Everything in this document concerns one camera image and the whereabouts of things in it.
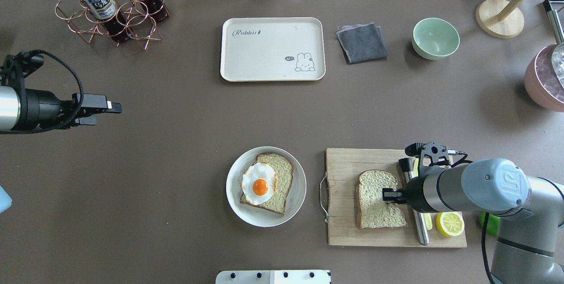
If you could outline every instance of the rabbit drawing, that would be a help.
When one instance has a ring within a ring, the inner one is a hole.
[[[298,54],[298,62],[296,63],[296,71],[314,71],[315,64],[310,53]]]

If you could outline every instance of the table surface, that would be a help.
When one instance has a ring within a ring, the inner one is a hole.
[[[352,284],[486,282],[472,213],[468,248],[329,246],[319,207],[326,148],[437,141],[564,183],[564,114],[536,105],[523,85],[530,60],[554,43],[543,0],[524,1],[524,31],[511,40],[478,27],[484,0],[166,0],[163,41],[146,52],[132,42],[86,45],[55,17],[57,1],[0,0],[0,54],[54,53],[86,92],[121,102],[123,113],[100,115],[95,127],[0,137],[0,184],[14,200],[0,214],[2,283],[213,283],[238,269],[330,269],[333,283]],[[316,17],[325,77],[224,81],[221,27],[234,17]],[[411,30],[425,17],[458,29],[448,59],[413,51]],[[335,32],[370,22],[389,57],[348,65]],[[54,61],[26,82],[60,99],[77,92]],[[240,220],[225,194],[231,164],[264,145],[293,154],[308,179],[298,214],[266,229]],[[562,248],[560,235],[556,260]]]

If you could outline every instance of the egg white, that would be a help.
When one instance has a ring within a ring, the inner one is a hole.
[[[254,191],[252,191],[252,185],[260,178],[266,181],[266,186],[268,187],[266,194],[262,196],[256,195]],[[245,194],[246,200],[255,206],[269,200],[276,191],[277,179],[278,175],[270,164],[266,162],[259,162],[251,165],[245,173],[243,173],[243,180],[241,183],[241,188]]]

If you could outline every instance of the lemon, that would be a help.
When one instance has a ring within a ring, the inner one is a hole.
[[[413,177],[417,177],[419,176],[419,159],[415,158],[415,160],[413,160]]]
[[[425,212],[423,214],[423,219],[425,220],[425,227],[427,228],[427,230],[431,230],[433,228],[433,219],[431,218],[431,214]]]
[[[441,212],[436,222],[443,236],[459,236],[464,231],[464,220],[459,212]]]

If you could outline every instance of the wooden cutting board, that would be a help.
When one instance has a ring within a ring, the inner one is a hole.
[[[356,224],[355,186],[358,176],[365,170],[386,170],[397,176],[399,188],[405,184],[397,168],[397,160],[404,158],[403,150],[327,149],[327,182],[329,185],[329,244],[332,246],[373,247],[443,247],[465,248],[466,234],[446,237],[437,231],[431,214],[433,229],[429,230],[429,245],[419,243],[413,210],[399,205],[407,226],[360,230]]]

